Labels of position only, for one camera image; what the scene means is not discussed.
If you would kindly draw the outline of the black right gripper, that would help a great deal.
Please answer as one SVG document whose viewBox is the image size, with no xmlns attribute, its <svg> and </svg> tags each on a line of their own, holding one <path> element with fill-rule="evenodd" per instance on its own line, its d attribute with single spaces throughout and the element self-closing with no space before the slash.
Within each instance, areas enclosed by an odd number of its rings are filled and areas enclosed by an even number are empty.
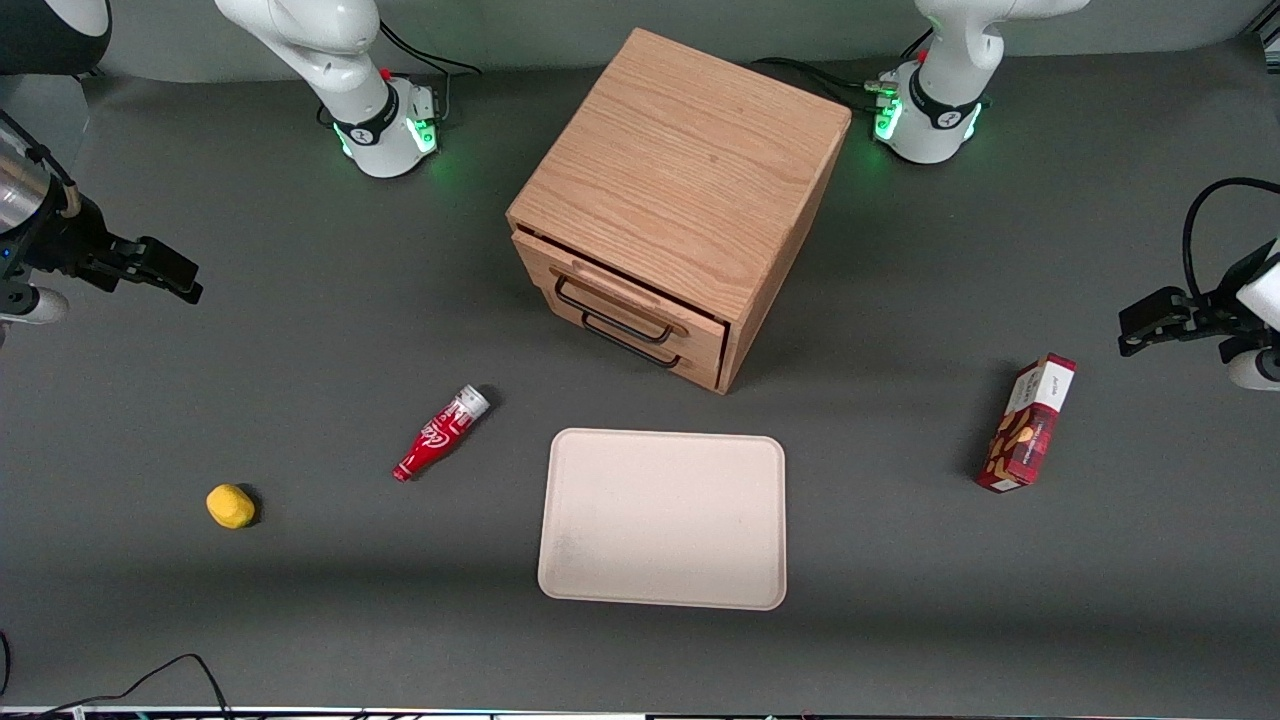
<svg viewBox="0 0 1280 720">
<path fill-rule="evenodd" d="M 115 250 L 122 238 L 111 233 L 97 204 L 83 197 L 79 211 L 67 218 L 42 209 L 20 227 L 22 263 L 37 272 L 60 273 L 101 291 L 113 292 L 120 281 L 150 284 L 186 304 L 204 295 L 198 265 L 163 241 L 137 238 L 136 266 Z"/>
</svg>

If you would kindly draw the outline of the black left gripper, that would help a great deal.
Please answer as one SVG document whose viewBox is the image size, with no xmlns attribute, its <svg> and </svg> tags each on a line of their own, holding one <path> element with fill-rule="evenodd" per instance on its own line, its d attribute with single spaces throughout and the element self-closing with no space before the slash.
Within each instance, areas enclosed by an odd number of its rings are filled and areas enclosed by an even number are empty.
<svg viewBox="0 0 1280 720">
<path fill-rule="evenodd" d="M 1198 318 L 1208 327 L 1249 343 L 1274 341 L 1272 241 L 1233 264 L 1208 292 L 1199 288 L 1190 245 L 1184 243 L 1184 275 Z M 1172 286 L 1156 290 L 1119 313 L 1117 351 L 1132 357 L 1155 345 L 1185 342 L 1192 318 L 1193 305 L 1183 290 Z"/>
</svg>

